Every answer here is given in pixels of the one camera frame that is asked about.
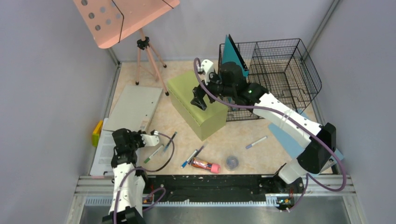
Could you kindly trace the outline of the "teal folder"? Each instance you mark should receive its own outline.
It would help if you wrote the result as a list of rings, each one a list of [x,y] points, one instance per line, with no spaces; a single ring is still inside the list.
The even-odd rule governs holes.
[[[225,37],[225,43],[223,47],[223,53],[221,58],[221,64],[227,62],[234,62],[238,66],[242,68],[242,74],[245,78],[248,77],[249,69],[246,66],[245,61],[243,60],[235,42],[233,41],[230,34],[227,34]]]

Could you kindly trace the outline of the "light blue clipboard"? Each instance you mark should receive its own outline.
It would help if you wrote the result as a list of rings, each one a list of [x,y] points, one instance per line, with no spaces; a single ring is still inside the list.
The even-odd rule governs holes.
[[[311,119],[301,109],[298,109],[297,112],[302,112],[301,115],[303,117],[316,122],[315,116]],[[282,145],[282,147],[285,149],[285,151],[292,159],[296,158],[300,153],[303,152],[303,148],[296,142],[296,140],[294,140],[294,138],[292,138],[289,134],[287,134],[284,130],[282,130],[275,124],[271,123],[269,125],[269,130],[272,132],[272,134],[275,136],[275,138],[278,140],[278,142]],[[344,155],[338,149],[335,150],[335,154],[338,156],[340,160],[344,159]],[[322,168],[320,173],[321,174],[327,173],[328,169],[331,171],[331,166],[335,164],[337,164],[337,162],[334,159],[334,157],[331,156],[329,161],[325,164],[325,166]]]

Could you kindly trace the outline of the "grey white folder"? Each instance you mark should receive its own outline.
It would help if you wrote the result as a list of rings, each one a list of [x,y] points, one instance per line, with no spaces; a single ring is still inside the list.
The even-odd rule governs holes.
[[[162,91],[157,87],[126,85],[103,129],[147,131]]]

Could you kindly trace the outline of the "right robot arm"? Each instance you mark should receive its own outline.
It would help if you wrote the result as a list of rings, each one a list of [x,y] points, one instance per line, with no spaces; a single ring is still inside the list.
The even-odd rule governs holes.
[[[303,149],[274,175],[277,191],[287,192],[296,179],[319,174],[330,159],[340,164],[341,159],[336,155],[336,128],[331,123],[321,125],[311,121],[283,104],[262,85],[247,82],[235,62],[227,62],[216,71],[212,61],[195,58],[193,69],[198,86],[192,91],[192,105],[206,110],[204,96],[208,96],[210,103],[247,109],[278,126]]]

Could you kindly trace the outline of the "black wire desk organizer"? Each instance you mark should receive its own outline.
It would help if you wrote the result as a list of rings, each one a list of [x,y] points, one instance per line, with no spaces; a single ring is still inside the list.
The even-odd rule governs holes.
[[[247,81],[268,89],[278,100],[302,114],[322,88],[309,52],[299,38],[239,42],[248,69]]]

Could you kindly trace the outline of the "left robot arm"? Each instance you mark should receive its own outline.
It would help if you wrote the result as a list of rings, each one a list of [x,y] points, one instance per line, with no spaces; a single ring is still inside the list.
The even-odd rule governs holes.
[[[150,181],[145,171],[137,168],[137,149],[144,146],[142,132],[122,128],[112,133],[115,147],[111,167],[114,174],[112,205],[103,224],[144,224],[142,195],[149,189]]]

